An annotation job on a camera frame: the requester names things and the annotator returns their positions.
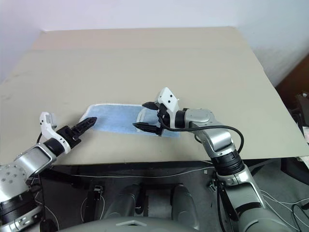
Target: cloth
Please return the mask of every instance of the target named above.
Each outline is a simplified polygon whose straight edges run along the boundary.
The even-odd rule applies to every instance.
[[[88,107],[80,121],[87,117],[97,117],[94,130],[125,134],[155,135],[144,132],[132,125],[135,122],[147,122],[159,126],[157,111],[141,105],[132,104],[95,104]],[[180,137],[179,132],[164,130],[162,137]]]

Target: beige tabletop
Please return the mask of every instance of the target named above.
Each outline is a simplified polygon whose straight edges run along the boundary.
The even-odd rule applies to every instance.
[[[309,148],[240,33],[226,28],[42,33],[0,86],[0,163],[32,146],[42,111],[73,126],[97,103],[142,104],[169,87],[181,108],[208,108],[245,137],[243,159]],[[239,146],[239,137],[232,137]],[[208,160],[193,134],[161,138],[89,130],[57,164]]]

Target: gray floor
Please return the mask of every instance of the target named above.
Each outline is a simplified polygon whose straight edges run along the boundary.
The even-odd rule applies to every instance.
[[[151,170],[147,173],[143,171],[129,171],[124,173],[142,174],[142,175],[169,175],[178,172],[188,171],[191,169],[174,169],[174,170]],[[156,179],[142,178],[104,178],[105,192],[105,212],[116,194],[127,185],[144,183],[183,183],[191,192],[197,213],[200,218],[201,231],[220,232],[220,226],[217,217],[216,196],[208,188],[207,184],[211,180],[212,169],[205,174],[204,171],[192,172],[189,174]],[[309,186],[289,177],[280,171],[280,163],[278,161],[267,164],[255,176],[255,180],[260,189],[267,191],[273,197],[284,202],[294,202],[299,199],[309,197]],[[87,196],[87,190],[72,188],[70,185],[61,184],[53,181],[44,180],[44,194],[46,205],[56,214],[60,228],[64,229],[74,225],[81,224],[80,208],[82,201]],[[291,212],[283,208],[279,204],[267,199],[270,205],[278,211],[278,213],[294,225]],[[169,192],[153,191],[149,197],[149,215],[158,217],[164,215],[170,218],[171,207],[169,205]],[[304,218],[299,211],[296,211],[299,217],[309,225],[309,221]],[[308,227],[301,224],[303,231],[309,231]],[[228,224],[225,224],[226,230],[231,231]]]

